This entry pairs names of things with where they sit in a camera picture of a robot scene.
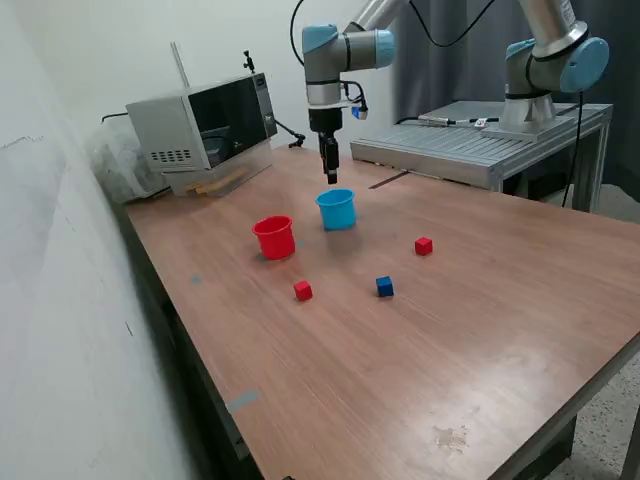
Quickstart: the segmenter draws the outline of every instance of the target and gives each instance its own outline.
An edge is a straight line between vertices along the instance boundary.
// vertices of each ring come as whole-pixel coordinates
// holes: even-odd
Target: floor
[[[549,203],[561,202],[561,194],[549,199]],[[603,185],[598,213],[640,223],[640,203],[612,185]],[[573,456],[548,479],[616,480],[639,405],[640,354],[580,412]]]

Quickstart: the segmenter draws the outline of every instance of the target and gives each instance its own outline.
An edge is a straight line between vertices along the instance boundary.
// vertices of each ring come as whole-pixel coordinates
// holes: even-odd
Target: blue cube
[[[381,297],[393,297],[391,277],[376,278],[376,286],[378,287],[378,295]]]

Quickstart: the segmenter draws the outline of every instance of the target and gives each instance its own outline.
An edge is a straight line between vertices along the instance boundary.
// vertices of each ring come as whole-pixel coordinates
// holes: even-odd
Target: wooden table
[[[255,392],[233,418],[265,478],[512,478],[638,351],[639,226],[413,174],[370,189],[395,172],[343,159],[358,223],[327,233],[317,153],[275,155],[223,199],[128,208],[225,402]],[[251,227],[274,214],[298,247],[267,262]]]

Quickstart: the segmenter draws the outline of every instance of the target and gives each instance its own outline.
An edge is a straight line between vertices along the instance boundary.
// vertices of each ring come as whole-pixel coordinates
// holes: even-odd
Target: red cube
[[[427,237],[420,237],[416,240],[416,253],[422,256],[433,253],[433,241]]]
[[[311,285],[309,285],[309,282],[307,281],[296,283],[293,286],[293,289],[296,291],[296,297],[298,297],[298,300],[300,300],[301,302],[309,300],[311,297],[313,297]]]

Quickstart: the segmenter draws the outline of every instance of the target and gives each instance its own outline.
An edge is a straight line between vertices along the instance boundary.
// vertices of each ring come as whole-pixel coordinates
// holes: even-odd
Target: blue cup
[[[356,223],[356,209],[353,206],[355,192],[348,188],[328,190],[316,198],[320,207],[325,230],[343,230]]]

